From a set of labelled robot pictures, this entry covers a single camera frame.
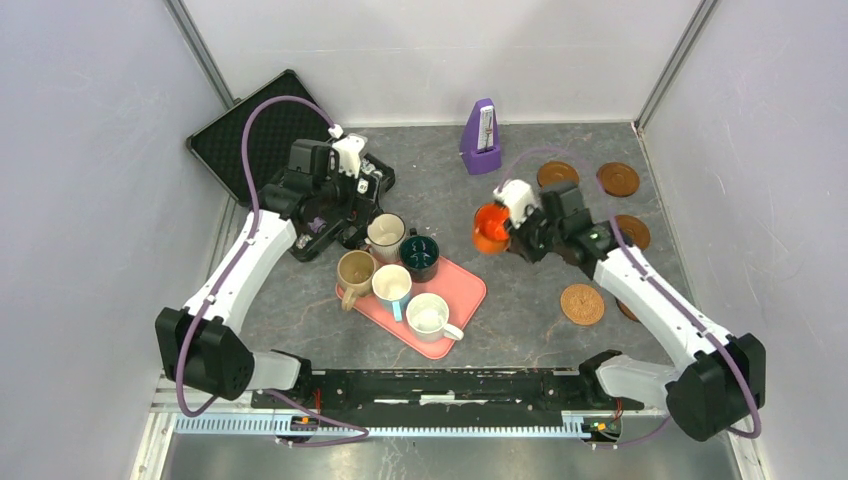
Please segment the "orange mug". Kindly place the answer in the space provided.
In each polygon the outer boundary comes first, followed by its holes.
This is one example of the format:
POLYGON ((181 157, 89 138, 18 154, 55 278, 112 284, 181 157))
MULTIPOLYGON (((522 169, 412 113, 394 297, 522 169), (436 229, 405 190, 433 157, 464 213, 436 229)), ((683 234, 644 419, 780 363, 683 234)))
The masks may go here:
POLYGON ((497 203, 481 206, 474 215, 472 243, 483 254, 497 255, 505 252, 510 243, 505 222, 510 219, 509 209, 497 203))

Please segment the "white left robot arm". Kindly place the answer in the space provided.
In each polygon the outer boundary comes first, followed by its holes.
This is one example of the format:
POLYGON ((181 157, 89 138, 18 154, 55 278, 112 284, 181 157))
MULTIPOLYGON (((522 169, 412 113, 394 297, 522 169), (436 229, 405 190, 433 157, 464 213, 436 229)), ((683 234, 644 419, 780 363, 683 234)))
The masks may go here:
POLYGON ((275 389, 290 407, 312 399, 314 381, 300 372, 302 359, 253 352, 239 333, 284 254, 308 262, 334 242, 363 246, 380 197, 394 183, 392 170, 367 154, 366 144, 357 134, 293 143, 281 180, 260 190, 258 210, 248 214, 221 264, 183 307, 164 308, 156 318, 168 379, 227 400, 262 389, 275 389))

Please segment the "woven rattan coaster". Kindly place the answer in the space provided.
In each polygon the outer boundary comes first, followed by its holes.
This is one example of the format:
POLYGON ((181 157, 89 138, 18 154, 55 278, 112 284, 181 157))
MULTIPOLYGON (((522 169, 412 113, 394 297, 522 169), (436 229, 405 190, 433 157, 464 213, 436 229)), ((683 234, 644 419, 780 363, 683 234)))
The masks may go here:
POLYGON ((560 297, 560 306, 564 315, 580 326, 598 323, 605 313, 602 296, 588 284, 572 284, 566 287, 560 297))

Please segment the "brown wooden coaster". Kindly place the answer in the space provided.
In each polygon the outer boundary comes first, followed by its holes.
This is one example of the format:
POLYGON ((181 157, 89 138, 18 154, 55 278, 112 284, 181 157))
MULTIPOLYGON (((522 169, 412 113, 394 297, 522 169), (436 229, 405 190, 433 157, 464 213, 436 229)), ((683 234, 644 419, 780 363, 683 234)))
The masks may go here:
POLYGON ((562 161, 549 161, 538 169, 536 181, 540 188, 563 181, 578 185, 580 177, 577 170, 570 164, 562 161))
POLYGON ((616 300, 616 305, 622 314, 631 321, 639 323, 637 316, 620 300, 616 300))
POLYGON ((646 250, 652 240, 650 229, 640 219, 631 215, 617 215, 618 227, 641 250, 646 250))
POLYGON ((619 198, 635 194, 641 184, 638 173, 631 166, 621 162, 602 165, 597 170, 596 178, 605 193, 619 198))

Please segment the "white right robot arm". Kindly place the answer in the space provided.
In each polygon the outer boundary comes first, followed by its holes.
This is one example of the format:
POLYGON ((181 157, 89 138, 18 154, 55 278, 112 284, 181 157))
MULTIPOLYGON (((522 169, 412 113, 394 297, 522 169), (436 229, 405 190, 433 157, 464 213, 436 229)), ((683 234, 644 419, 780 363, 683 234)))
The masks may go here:
POLYGON ((691 439, 727 431, 747 439, 763 430, 766 351, 753 334, 737 336, 712 321, 666 281, 613 217, 597 221, 569 181, 540 192, 523 180, 495 188, 506 209, 508 252, 529 263, 547 254, 579 268, 626 305, 671 360, 659 365, 609 350, 585 362, 580 400, 602 408, 614 398, 662 408, 691 439))

